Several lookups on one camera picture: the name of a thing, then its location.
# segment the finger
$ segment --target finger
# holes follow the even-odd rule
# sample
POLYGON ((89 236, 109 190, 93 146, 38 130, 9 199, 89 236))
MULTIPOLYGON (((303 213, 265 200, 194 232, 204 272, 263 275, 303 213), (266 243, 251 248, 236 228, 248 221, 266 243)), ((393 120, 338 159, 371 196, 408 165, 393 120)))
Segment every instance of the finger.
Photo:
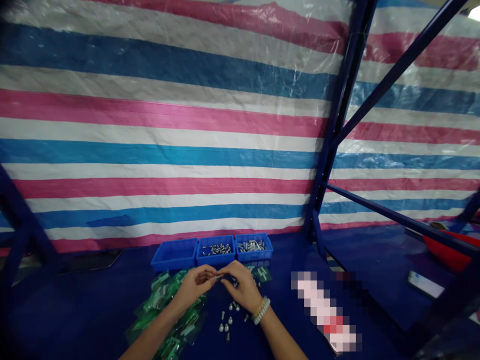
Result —
POLYGON ((211 279, 212 277, 211 276, 198 276, 195 278, 195 283, 197 285, 200 285, 200 284, 203 284, 204 282, 206 282, 207 280, 211 279))
POLYGON ((226 267, 218 270, 218 274, 219 275, 230 274, 230 275, 236 277, 238 281, 240 281, 240 279, 242 278, 242 276, 241 276, 242 275, 242 269, 239 269, 238 267, 232 266, 232 264, 230 264, 230 265, 227 265, 226 267))
POLYGON ((217 281, 217 279, 215 279, 214 277, 208 279, 207 281, 205 281, 203 284, 199 285, 201 291, 202 291, 202 294, 206 293, 208 290, 210 290, 215 282, 217 281))
POLYGON ((232 283, 228 280, 222 279, 220 280, 221 283, 225 286, 226 290, 229 292, 232 298, 237 297, 237 289, 232 285, 232 283))
POLYGON ((208 264, 196 267, 193 270, 194 270, 195 274, 200 274, 200 273, 203 273, 203 272, 209 272, 209 273, 212 273, 214 275, 217 274, 217 269, 214 268, 213 266, 208 265, 208 264))
POLYGON ((209 278, 211 278, 211 277, 214 277, 215 275, 216 275, 216 274, 211 273, 211 272, 209 272, 209 271, 204 271, 204 272, 199 273, 197 276, 199 276, 199 277, 209 277, 209 278))

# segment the metal frame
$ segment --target metal frame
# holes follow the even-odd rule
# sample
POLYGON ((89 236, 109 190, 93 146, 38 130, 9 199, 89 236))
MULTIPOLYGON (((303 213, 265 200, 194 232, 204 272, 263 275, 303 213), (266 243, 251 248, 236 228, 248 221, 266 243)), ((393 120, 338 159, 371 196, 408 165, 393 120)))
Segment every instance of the metal frame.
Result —
MULTIPOLYGON (((359 9, 354 16, 350 30, 350 40, 355 39, 357 44, 349 43, 349 47, 345 53, 345 58, 338 77, 337 87, 335 88, 334 101, 332 102, 332 110, 328 120, 323 147, 317 164, 317 173, 313 183, 310 201, 306 207, 307 214, 305 217, 303 232, 305 235, 310 236, 312 231, 314 231, 317 246, 323 247, 318 249, 318 252, 321 255, 325 253, 326 249, 322 240, 320 222, 315 218, 318 217, 318 213, 320 212, 325 191, 326 189, 329 189, 399 224, 413 229, 422 235, 426 235, 441 244, 472 257, 470 265, 456 277, 440 297, 433 301, 429 312, 404 333, 402 346, 399 350, 409 357, 421 357, 422 349, 425 345, 437 334, 441 333, 447 325, 455 319, 468 317, 474 309, 476 310, 475 307, 478 307, 480 299, 480 285, 478 284, 478 274, 480 273, 480 251, 477 247, 459 241, 449 234, 329 184, 329 179, 338 145, 374 107, 394 82, 439 34, 453 16, 458 13, 465 3, 466 0, 446 1, 425 29, 400 57, 397 63, 375 87, 365 102, 358 108, 349 122, 343 126, 350 102, 353 83, 357 77, 366 40, 366 36, 358 36, 357 38, 354 38, 355 31, 358 30, 357 26, 359 26, 359 21, 356 16, 361 12, 364 13, 364 18, 360 24, 363 27, 363 32, 367 34, 376 5, 376 1, 367 1, 366 3, 359 1, 357 3, 359 9), (353 48, 357 50, 361 49, 361 52, 353 51, 353 48)), ((479 206, 480 190, 473 196, 465 208, 465 211, 459 216, 459 218, 467 221, 470 220, 478 210, 479 206)))
POLYGON ((62 262, 52 242, 45 234, 33 212, 28 207, 14 182, 0 165, 0 210, 14 230, 14 235, 5 245, 11 244, 10 252, 0 271, 0 310, 18 304, 20 294, 38 282, 46 274, 55 273, 62 262), (25 253, 35 254, 43 266, 20 284, 12 287, 25 253))

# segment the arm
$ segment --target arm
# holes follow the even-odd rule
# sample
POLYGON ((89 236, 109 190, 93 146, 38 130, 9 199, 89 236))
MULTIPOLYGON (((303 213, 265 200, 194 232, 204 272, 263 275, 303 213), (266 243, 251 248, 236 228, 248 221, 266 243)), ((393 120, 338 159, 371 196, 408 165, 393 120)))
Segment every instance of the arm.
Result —
POLYGON ((185 312, 172 302, 151 322, 119 360, 151 360, 154 358, 167 334, 185 312))
MULTIPOLYGON (((237 303, 250 313, 254 313, 262 303, 262 295, 260 295, 250 271, 235 260, 219 270, 218 274, 231 274, 236 277, 239 284, 237 288, 225 279, 222 279, 221 283, 225 285, 227 291, 237 303)), ((260 326, 265 333, 275 360, 307 359, 302 349, 275 315, 272 307, 269 307, 263 315, 260 326)))
POLYGON ((306 359, 304 352, 280 322, 270 306, 261 318, 260 326, 265 333, 273 357, 276 360, 306 359))
POLYGON ((119 360, 152 360, 175 323, 200 295, 212 288, 217 281, 216 275, 217 270, 210 265, 202 265, 190 270, 170 304, 151 322, 119 360))

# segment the blue plastic bin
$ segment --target blue plastic bin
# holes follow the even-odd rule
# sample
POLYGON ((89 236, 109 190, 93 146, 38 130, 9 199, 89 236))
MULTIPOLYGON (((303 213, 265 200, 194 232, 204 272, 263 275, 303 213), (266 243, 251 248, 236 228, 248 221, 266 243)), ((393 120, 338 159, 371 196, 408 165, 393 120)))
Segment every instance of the blue plastic bin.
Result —
POLYGON ((199 239, 165 241, 160 244, 150 265, 155 272, 195 267, 199 239))
POLYGON ((235 254, 236 254, 236 244, 234 240, 233 235, 228 235, 228 236, 215 236, 215 237, 204 237, 200 239, 200 242, 198 243, 198 252, 196 254, 196 262, 198 265, 203 265, 203 264, 209 264, 209 265, 214 265, 214 264, 229 264, 233 260, 235 260, 235 254), (231 253, 228 254, 217 254, 217 255, 205 255, 203 256, 202 253, 208 254, 210 252, 210 246, 211 245, 227 245, 230 244, 231 248, 231 253))
POLYGON ((274 247, 266 233, 237 235, 235 236, 235 242, 235 245, 237 246, 236 252, 238 254, 238 261, 241 263, 270 259, 274 253, 274 247), (257 242, 263 241, 265 243, 265 250, 240 252, 238 244, 248 243, 250 240, 256 240, 257 242))

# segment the plastic sheet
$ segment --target plastic sheet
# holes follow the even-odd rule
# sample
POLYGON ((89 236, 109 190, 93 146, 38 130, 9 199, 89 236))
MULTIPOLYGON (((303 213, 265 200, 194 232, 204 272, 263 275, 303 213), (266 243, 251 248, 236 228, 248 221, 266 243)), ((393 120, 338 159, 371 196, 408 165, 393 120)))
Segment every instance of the plastic sheet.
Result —
MULTIPOLYGON (((437 9, 380 2, 350 119, 437 9)), ((340 144, 331 183, 420 221, 460 214, 480 186, 480 22, 455 16, 340 144)), ((322 229, 393 224, 333 192, 322 229)))
MULTIPOLYGON (((349 116, 435 13, 420 5, 379 1, 349 116)), ((298 231, 354 7, 13 2, 0 162, 60 252, 298 231)), ((417 219, 460 211, 480 179, 478 29, 457 16, 435 39, 340 145, 334 183, 417 219)), ((379 221, 340 203, 325 229, 379 221)))
POLYGON ((61 252, 297 231, 353 7, 15 2, 0 162, 61 252))

